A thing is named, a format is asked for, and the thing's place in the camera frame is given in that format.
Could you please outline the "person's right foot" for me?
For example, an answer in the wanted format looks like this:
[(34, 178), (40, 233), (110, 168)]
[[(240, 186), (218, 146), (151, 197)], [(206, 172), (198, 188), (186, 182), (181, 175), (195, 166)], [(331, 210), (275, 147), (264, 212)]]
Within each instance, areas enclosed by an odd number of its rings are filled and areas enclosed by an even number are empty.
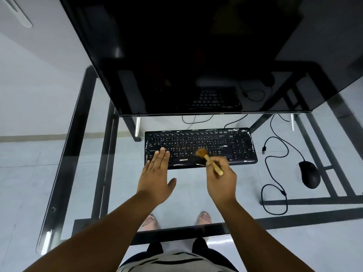
[(212, 219), (211, 219), (211, 216), (203, 211), (199, 214), (198, 218), (197, 218), (197, 221), (196, 221), (196, 225), (199, 226), (199, 225), (208, 225), (208, 224), (211, 224), (212, 223)]

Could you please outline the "black computer mouse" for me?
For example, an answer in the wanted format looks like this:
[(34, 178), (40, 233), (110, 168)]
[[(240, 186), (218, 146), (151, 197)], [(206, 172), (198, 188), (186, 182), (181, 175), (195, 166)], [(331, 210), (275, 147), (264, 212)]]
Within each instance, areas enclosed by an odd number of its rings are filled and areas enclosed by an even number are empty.
[(321, 175), (318, 168), (309, 161), (301, 161), (298, 165), (303, 184), (310, 189), (317, 188), (321, 182)]

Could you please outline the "large black computer monitor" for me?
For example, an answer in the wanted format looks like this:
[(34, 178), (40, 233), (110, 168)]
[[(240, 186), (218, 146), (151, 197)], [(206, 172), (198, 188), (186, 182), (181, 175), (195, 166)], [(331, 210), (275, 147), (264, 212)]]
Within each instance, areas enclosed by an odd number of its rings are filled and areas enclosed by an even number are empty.
[(60, 0), (120, 116), (308, 113), (363, 76), (363, 0)]

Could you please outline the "person's foot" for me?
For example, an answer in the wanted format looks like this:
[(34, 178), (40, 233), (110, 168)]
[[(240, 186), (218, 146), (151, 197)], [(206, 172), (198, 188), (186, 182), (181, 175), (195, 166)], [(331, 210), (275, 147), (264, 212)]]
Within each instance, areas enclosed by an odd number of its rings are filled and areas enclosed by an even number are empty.
[(196, 221), (196, 225), (199, 226), (199, 225), (208, 225), (208, 224), (211, 224), (212, 223), (212, 219), (211, 219), (211, 216), (203, 211), (199, 214), (198, 218), (197, 218), (197, 221)]
[(154, 231), (154, 230), (159, 230), (159, 229), (160, 229), (160, 225), (159, 225), (157, 219), (155, 218), (155, 216), (153, 214), (150, 214), (147, 216), (147, 218), (143, 222), (140, 231)]

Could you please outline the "striped white shirt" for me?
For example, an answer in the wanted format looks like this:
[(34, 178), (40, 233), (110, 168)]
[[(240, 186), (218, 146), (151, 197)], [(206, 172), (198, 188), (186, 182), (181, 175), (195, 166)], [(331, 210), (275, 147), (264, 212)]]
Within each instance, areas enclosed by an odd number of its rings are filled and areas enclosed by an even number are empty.
[(196, 254), (171, 251), (121, 265), (116, 272), (236, 272)]

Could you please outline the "person's right hand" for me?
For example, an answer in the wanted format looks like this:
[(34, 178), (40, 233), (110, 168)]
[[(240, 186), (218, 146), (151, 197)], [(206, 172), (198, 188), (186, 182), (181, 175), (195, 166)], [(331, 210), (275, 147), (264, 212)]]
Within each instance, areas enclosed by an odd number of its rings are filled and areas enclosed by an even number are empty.
[(236, 202), (237, 175), (230, 168), (225, 157), (210, 157), (224, 172), (222, 176), (216, 174), (216, 180), (207, 182), (208, 194), (218, 209), (231, 202)]

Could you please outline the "black computer keyboard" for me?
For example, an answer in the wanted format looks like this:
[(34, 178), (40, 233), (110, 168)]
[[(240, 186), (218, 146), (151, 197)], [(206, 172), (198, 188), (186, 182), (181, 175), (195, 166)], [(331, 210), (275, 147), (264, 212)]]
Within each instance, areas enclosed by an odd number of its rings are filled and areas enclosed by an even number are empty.
[(151, 161), (155, 151), (170, 152), (168, 169), (205, 167), (206, 160), (196, 156), (205, 148), (209, 156), (224, 156), (230, 165), (256, 164), (258, 158), (249, 128), (194, 129), (145, 132), (144, 161)]

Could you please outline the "person's left hand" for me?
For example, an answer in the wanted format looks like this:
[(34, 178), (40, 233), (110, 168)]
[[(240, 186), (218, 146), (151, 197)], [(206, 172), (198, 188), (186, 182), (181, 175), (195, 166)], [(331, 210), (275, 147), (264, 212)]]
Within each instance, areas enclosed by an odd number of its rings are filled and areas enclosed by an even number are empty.
[(157, 169), (157, 157), (160, 150), (155, 151), (152, 160), (153, 174), (150, 176), (144, 176), (144, 168), (142, 170), (138, 187), (137, 194), (141, 194), (147, 198), (147, 202), (152, 207), (157, 207), (161, 203), (165, 202), (169, 196), (167, 196), (167, 179), (168, 163), (170, 159), (170, 152), (166, 151), (166, 173), (162, 173)]

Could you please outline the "black trousers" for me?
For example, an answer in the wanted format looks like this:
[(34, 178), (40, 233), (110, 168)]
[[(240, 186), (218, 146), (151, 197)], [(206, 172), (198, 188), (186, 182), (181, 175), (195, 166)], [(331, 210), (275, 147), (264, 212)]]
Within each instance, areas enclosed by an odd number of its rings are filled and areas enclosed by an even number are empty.
[[(163, 253), (167, 253), (167, 252), (163, 251), (163, 248), (162, 248), (162, 245), (160, 242), (151, 243), (148, 246), (148, 249), (146, 251), (140, 252), (140, 253), (130, 257), (128, 260), (126, 260), (121, 265), (130, 263), (132, 261), (144, 260), (146, 258), (153, 257), (153, 256), (156, 256), (158, 254), (163, 254)], [(191, 253), (200, 255), (200, 256), (210, 260), (214, 264), (224, 265), (224, 266), (228, 267), (229, 269), (232, 269), (232, 270), (238, 272), (238, 270), (235, 268), (235, 266), (225, 256), (223, 256), (218, 251), (209, 248), (206, 243), (206, 240), (204, 238), (196, 238), (194, 240)]]

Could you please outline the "person's right forearm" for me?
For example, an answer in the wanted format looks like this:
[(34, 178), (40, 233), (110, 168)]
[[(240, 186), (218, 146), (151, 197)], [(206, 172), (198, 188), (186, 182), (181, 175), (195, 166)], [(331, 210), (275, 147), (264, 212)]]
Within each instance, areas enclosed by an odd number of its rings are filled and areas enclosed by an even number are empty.
[(235, 198), (213, 201), (247, 272), (314, 272), (263, 229)]

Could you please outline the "person's left forearm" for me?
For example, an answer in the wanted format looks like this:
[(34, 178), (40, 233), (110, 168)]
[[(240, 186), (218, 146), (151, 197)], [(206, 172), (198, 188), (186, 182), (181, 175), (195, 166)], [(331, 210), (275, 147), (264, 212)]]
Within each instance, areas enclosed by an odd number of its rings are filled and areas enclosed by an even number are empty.
[(116, 272), (147, 216), (165, 199), (141, 191), (42, 256), (24, 272)]

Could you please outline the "small wooden brush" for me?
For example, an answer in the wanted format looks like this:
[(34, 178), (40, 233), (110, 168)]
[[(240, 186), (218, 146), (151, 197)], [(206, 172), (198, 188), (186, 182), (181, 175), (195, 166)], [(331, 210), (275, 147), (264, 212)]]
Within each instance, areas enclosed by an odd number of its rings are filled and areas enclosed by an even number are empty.
[(215, 172), (219, 175), (222, 176), (224, 174), (224, 172), (222, 171), (222, 169), (214, 162), (211, 160), (210, 156), (208, 155), (208, 152), (205, 148), (200, 148), (196, 151), (196, 156), (203, 158), (207, 161), (207, 163), (211, 164), (215, 170)]

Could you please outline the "person's left foot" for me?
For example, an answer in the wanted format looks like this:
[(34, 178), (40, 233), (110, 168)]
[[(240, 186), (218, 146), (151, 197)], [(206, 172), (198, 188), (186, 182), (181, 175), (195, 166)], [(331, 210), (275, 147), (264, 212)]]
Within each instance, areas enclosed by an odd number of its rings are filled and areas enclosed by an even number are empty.
[(153, 214), (150, 214), (147, 216), (147, 218), (143, 222), (140, 231), (154, 231), (154, 230), (159, 230), (159, 229), (160, 229), (160, 225), (159, 225), (157, 219), (155, 218), (155, 216)]

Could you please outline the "black metal desk frame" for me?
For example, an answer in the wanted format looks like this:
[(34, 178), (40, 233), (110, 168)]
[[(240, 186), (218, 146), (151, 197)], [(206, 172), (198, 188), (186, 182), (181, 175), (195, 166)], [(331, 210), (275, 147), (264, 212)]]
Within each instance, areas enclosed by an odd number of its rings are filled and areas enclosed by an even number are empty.
[[(97, 78), (98, 74), (94, 67), (88, 66), (85, 70), (70, 128), (66, 136), (61, 160), (57, 169), (52, 193), (49, 198), (47, 212), (43, 220), (37, 243), (36, 250), (42, 255), (65, 241), (61, 239), (61, 233), (64, 227), (66, 213), (69, 208), (71, 190), (73, 188), (74, 178), (79, 163), (81, 146), (85, 138), (85, 129)], [(340, 92), (333, 86), (332, 82), (325, 73), (323, 73), (323, 70), (317, 70), (310, 78), (317, 88), (320, 89), (322, 86), (323, 88), (330, 90), (324, 95), (324, 97), (331, 96), (326, 100), (326, 103), (363, 161), (363, 126), (358, 122)], [(298, 116), (298, 112), (295, 111), (291, 116), (302, 134), (330, 196), (323, 198), (288, 199), (288, 206), (363, 204), (363, 194), (353, 194), (351, 184), (343, 173), (342, 167), (333, 154), (331, 146), (326, 140), (321, 128), (318, 126), (312, 112), (307, 113), (306, 117), (309, 120), (326, 157), (331, 163), (329, 166), (323, 166), (311, 138)], [(72, 235), (79, 233), (85, 227), (106, 215), (111, 191), (111, 177), (113, 174), (111, 165), (114, 164), (116, 128), (118, 125), (119, 116), (116, 114), (116, 109), (112, 102), (109, 102), (105, 134), (101, 135), (101, 137), (103, 137), (103, 146), (100, 164), (97, 170), (98, 176), (91, 218), (75, 220)], [(274, 230), (358, 219), (363, 219), (363, 207), (287, 216), (274, 215), (272, 218), (257, 219), (257, 222), (266, 230)], [(132, 240), (131, 245), (135, 246), (155, 241), (172, 242), (207, 236), (225, 236), (227, 234), (229, 234), (229, 230), (225, 223), (213, 223), (211, 226), (175, 227), (156, 230), (145, 234), (138, 233)]]

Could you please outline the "white curved fixture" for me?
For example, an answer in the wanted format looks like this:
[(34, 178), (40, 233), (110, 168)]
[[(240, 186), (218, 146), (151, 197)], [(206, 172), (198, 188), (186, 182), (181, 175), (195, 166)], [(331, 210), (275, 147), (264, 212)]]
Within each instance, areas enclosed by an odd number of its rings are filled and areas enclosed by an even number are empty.
[(29, 20), (29, 18), (22, 11), (20, 6), (16, 3), (15, 0), (2, 0), (10, 10), (10, 12), (17, 18), (20, 24), (26, 28), (33, 28), (33, 24)]

